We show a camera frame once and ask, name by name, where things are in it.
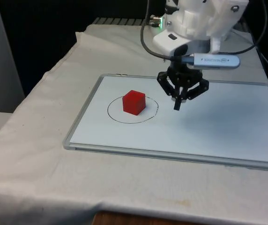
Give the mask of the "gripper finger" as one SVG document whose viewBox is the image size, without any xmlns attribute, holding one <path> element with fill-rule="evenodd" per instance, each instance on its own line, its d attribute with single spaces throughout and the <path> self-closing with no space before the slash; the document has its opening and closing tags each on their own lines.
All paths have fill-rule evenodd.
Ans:
<svg viewBox="0 0 268 225">
<path fill-rule="evenodd" d="M 199 95 L 203 94 L 204 92 L 208 91 L 209 89 L 209 81 L 205 79 L 201 79 L 198 82 L 198 86 L 193 89 L 189 88 L 189 83 L 185 87 L 180 87 L 180 93 L 177 97 L 177 110 L 180 110 L 181 104 L 186 102 L 187 100 L 193 100 L 194 98 L 198 97 Z"/>
<path fill-rule="evenodd" d="M 178 110 L 178 92 L 177 90 L 168 82 L 167 72 L 159 72 L 157 76 L 157 81 L 160 84 L 161 88 L 164 90 L 167 96 L 170 96 L 174 99 L 174 110 Z"/>
</svg>

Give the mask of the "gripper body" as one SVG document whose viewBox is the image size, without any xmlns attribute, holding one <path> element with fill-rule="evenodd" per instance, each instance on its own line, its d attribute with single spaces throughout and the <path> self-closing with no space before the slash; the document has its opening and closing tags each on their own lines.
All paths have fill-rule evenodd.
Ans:
<svg viewBox="0 0 268 225">
<path fill-rule="evenodd" d="M 173 83 L 198 83 L 203 77 L 200 70 L 190 69 L 186 64 L 171 62 L 167 75 Z"/>
</svg>

